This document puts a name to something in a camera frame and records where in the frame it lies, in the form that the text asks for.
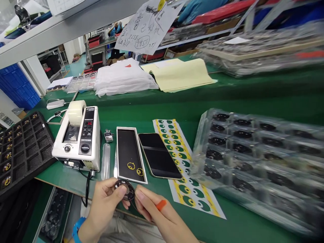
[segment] blue storage bin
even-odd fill
[[[31,110],[40,101],[38,94],[17,64],[0,70],[0,89],[20,108]]]

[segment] white cable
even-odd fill
[[[47,105],[48,105],[49,100],[60,100],[60,99],[48,99],[47,102],[46,102]]]

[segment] open box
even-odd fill
[[[118,178],[140,184],[147,184],[147,177],[136,128],[117,127],[116,136]]]

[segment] power cord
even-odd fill
[[[83,201],[83,198],[81,198],[81,201],[83,203],[83,205],[85,207],[88,207],[88,198],[89,198],[89,183],[90,183],[90,180],[95,176],[95,171],[94,170],[90,170],[89,173],[88,173],[88,176],[86,176],[85,174],[83,174],[80,170],[80,167],[79,167],[79,172],[81,173],[81,175],[83,175],[84,177],[87,178],[87,183],[85,185],[85,202]]]

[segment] phone screen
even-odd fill
[[[181,179],[182,175],[158,133],[138,134],[147,163],[155,177]]]

